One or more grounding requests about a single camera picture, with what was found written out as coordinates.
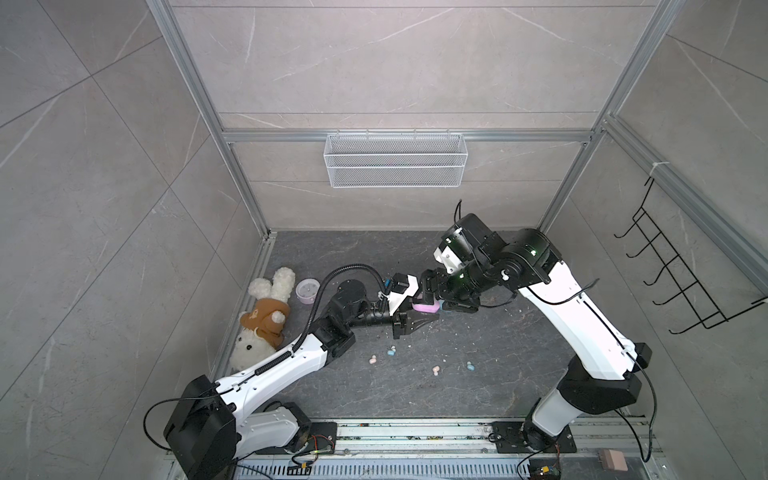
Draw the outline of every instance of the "small pink item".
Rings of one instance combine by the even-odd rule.
[[[440,310],[440,302],[435,300],[432,305],[426,305],[424,303],[414,303],[413,309],[421,313],[437,313]]]

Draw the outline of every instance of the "mounting plate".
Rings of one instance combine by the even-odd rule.
[[[493,422],[491,427],[493,432],[499,437],[503,438],[499,442],[496,442],[496,452],[498,453],[531,453],[528,447],[525,446],[525,440],[523,440],[521,427],[523,422]],[[560,439],[558,440],[560,445],[560,453],[576,453],[576,444],[574,443],[574,436],[571,434],[571,427],[566,426]],[[556,453],[557,449],[554,445],[546,450],[545,453]]]

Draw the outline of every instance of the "white wire basket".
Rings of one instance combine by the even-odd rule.
[[[467,144],[450,132],[338,133],[323,152],[331,187],[458,187]]]

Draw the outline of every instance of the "black wire rack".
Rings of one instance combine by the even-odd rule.
[[[685,301],[688,302],[688,305],[690,306],[690,308],[696,314],[696,318],[698,319],[698,321],[695,322],[693,325],[688,326],[687,328],[682,329],[679,332],[674,332],[671,329],[669,330],[669,332],[671,334],[673,334],[673,335],[680,335],[681,333],[685,333],[688,330],[690,330],[690,329],[692,329],[692,328],[694,328],[695,326],[698,326],[698,325],[703,326],[705,329],[711,329],[711,328],[714,328],[714,327],[720,325],[721,323],[728,322],[728,321],[738,317],[739,315],[747,313],[750,310],[756,309],[758,306],[763,305],[765,303],[765,300],[768,299],[768,296],[764,296],[761,299],[755,300],[754,302],[752,302],[750,304],[749,307],[747,307],[744,310],[741,310],[738,313],[734,313],[731,316],[726,316],[726,314],[723,313],[723,310],[717,305],[717,303],[715,303],[714,299],[712,298],[710,293],[707,292],[707,289],[704,287],[704,285],[699,281],[699,279],[696,276],[696,274],[688,266],[688,264],[685,262],[685,260],[683,260],[683,257],[677,251],[677,248],[675,248],[675,246],[672,244],[672,242],[670,242],[670,240],[667,238],[667,236],[664,234],[664,232],[661,231],[661,228],[659,228],[659,226],[656,224],[656,221],[654,221],[653,217],[647,212],[647,210],[645,210],[645,200],[648,199],[648,194],[650,193],[650,189],[654,185],[654,179],[652,177],[649,177],[648,180],[646,180],[645,185],[648,186],[648,189],[645,190],[645,197],[643,197],[643,202],[640,204],[640,208],[638,208],[637,211],[634,213],[634,215],[632,215],[632,220],[633,220],[632,225],[629,227],[629,229],[627,229],[626,232],[624,232],[621,235],[614,234],[614,237],[616,237],[616,238],[624,238],[624,237],[627,236],[628,233],[630,233],[632,231],[632,229],[637,228],[640,231],[640,233],[642,233],[643,237],[645,238],[646,244],[643,246],[643,248],[640,249],[639,252],[637,252],[634,255],[630,255],[629,253],[627,253],[626,254],[627,257],[629,257],[629,258],[638,257],[648,247],[650,247],[653,250],[653,252],[656,254],[656,257],[661,262],[661,270],[659,270],[659,273],[656,275],[656,278],[654,279],[654,281],[648,283],[645,280],[643,280],[643,283],[645,283],[648,286],[654,285],[656,282],[659,281],[659,279],[661,278],[661,274],[664,273],[664,271],[666,270],[670,274],[670,277],[672,278],[672,281],[674,281],[674,284],[677,286],[677,290],[678,290],[677,293],[675,293],[673,296],[671,296],[670,298],[668,298],[667,300],[665,300],[665,301],[663,301],[661,303],[659,303],[659,302],[654,300],[654,305],[666,305],[667,303],[671,302],[672,300],[674,300],[674,299],[678,298],[680,295],[682,295],[683,298],[685,298]],[[657,230],[656,234],[653,235],[652,237],[649,237],[649,234],[645,230],[643,230],[643,227],[639,223],[640,220],[642,220],[643,218],[648,219],[654,225],[654,227]],[[664,258],[660,255],[659,251],[657,250],[656,246],[654,245],[654,241],[656,241],[657,239],[662,239],[665,242],[667,242],[667,245],[669,245],[669,247],[674,252],[674,255],[672,256],[672,258],[670,258],[666,262],[664,261]],[[678,280],[678,278],[675,277],[674,273],[670,269],[670,265],[675,260],[679,260],[680,263],[682,263],[685,266],[686,270],[688,270],[688,273],[690,273],[691,277],[694,279],[694,281],[690,285],[685,286],[685,287],[681,286],[680,285],[680,281]],[[704,318],[702,318],[702,316],[699,314],[698,310],[696,310],[696,307],[693,305],[693,303],[690,301],[690,298],[688,298],[688,295],[687,295],[687,291],[691,287],[696,286],[696,285],[698,285],[703,290],[704,294],[707,296],[709,301],[715,307],[715,312],[711,313],[708,316],[705,316]],[[712,319],[712,318],[714,318],[715,316],[718,316],[718,315],[722,317],[722,320],[720,320],[720,321],[718,321],[716,323],[712,323],[711,325],[707,325],[705,323],[707,320]]]

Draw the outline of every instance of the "metal grate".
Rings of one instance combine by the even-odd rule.
[[[645,184],[648,186],[648,189],[645,190],[645,197],[643,197],[643,203],[640,204],[640,208],[638,208],[637,211],[634,213],[634,215],[632,215],[632,220],[633,220],[632,225],[630,225],[629,229],[627,229],[627,231],[621,235],[617,235],[614,233],[614,237],[624,238],[627,236],[628,233],[632,231],[632,229],[636,227],[640,231],[640,233],[643,235],[643,238],[645,239],[646,243],[643,246],[643,248],[636,254],[630,255],[629,253],[626,253],[627,258],[635,258],[639,256],[648,247],[650,247],[650,249],[656,254],[656,258],[659,259],[659,261],[662,263],[661,270],[659,270],[659,273],[656,275],[656,278],[654,278],[653,282],[648,283],[645,280],[643,280],[643,283],[645,283],[646,285],[653,286],[656,282],[659,281],[659,279],[661,278],[661,274],[664,273],[665,270],[669,272],[670,277],[672,278],[672,281],[675,284],[675,287],[677,287],[677,292],[673,296],[669,297],[667,300],[661,303],[658,303],[656,300],[654,300],[654,305],[658,305],[658,306],[666,305],[667,303],[676,299],[678,296],[682,295],[685,301],[688,303],[688,306],[694,311],[694,314],[696,315],[696,318],[697,318],[697,321],[695,323],[691,324],[687,328],[682,329],[678,332],[674,332],[672,329],[669,329],[669,333],[671,333],[672,335],[680,335],[681,333],[685,333],[697,325],[702,325],[705,329],[711,329],[711,328],[714,328],[715,326],[720,325],[721,323],[729,322],[743,313],[747,313],[750,310],[756,309],[758,306],[761,306],[764,303],[768,303],[767,302],[768,296],[764,296],[763,298],[760,298],[752,302],[751,306],[748,306],[746,309],[741,310],[738,313],[734,313],[733,315],[726,316],[726,314],[723,313],[723,310],[717,305],[717,303],[715,303],[715,300],[712,298],[710,293],[707,292],[707,289],[704,288],[704,285],[699,281],[699,277],[697,277],[695,272],[688,266],[688,263],[685,260],[683,260],[683,257],[677,251],[677,248],[675,248],[672,242],[670,242],[670,240],[667,238],[667,235],[665,235],[664,232],[661,231],[661,228],[659,228],[659,226],[656,224],[656,221],[653,219],[653,217],[650,216],[648,211],[645,210],[645,200],[648,199],[648,194],[650,193],[650,189],[654,185],[654,179],[652,177],[649,177],[648,180],[645,181]],[[643,220],[643,218],[647,218],[650,221],[650,223],[653,225],[653,229],[651,229],[650,231],[646,231],[646,230],[649,230],[648,227],[646,227],[646,229],[643,230],[643,227],[640,225],[640,221]],[[654,245],[654,241],[656,241],[656,239],[659,237],[661,237],[661,239],[664,240],[664,242],[661,245],[664,245],[664,244],[668,245],[674,252],[674,256],[672,256],[669,260],[665,260],[661,256],[661,253],[659,253],[659,250],[656,248],[656,245]],[[679,280],[677,276],[675,276],[675,274],[672,273],[672,269],[670,268],[670,265],[672,265],[673,262],[682,263],[682,265],[685,267],[685,269],[690,274],[690,276],[694,279],[694,281],[685,287],[680,285],[682,283],[682,280]],[[707,296],[707,299],[709,299],[709,301],[714,307],[714,312],[707,315],[706,317],[702,317],[701,314],[699,314],[699,310],[696,309],[694,304],[690,301],[690,298],[688,298],[688,292],[687,292],[688,289],[695,286],[698,286],[699,290],[704,292],[704,295]],[[718,315],[722,318],[721,320],[717,322],[713,322],[709,325],[706,324],[707,320],[714,318]]]
[[[334,188],[457,187],[467,146],[460,134],[331,134],[323,152]]]
[[[264,479],[264,472],[275,480],[296,478],[345,480],[371,478],[376,480],[402,478],[451,478],[474,480],[480,478],[519,478],[515,467],[520,458],[323,458],[312,467],[310,474],[288,469],[290,460],[249,458],[241,462],[235,479]],[[521,473],[529,475],[528,460],[521,466]]]

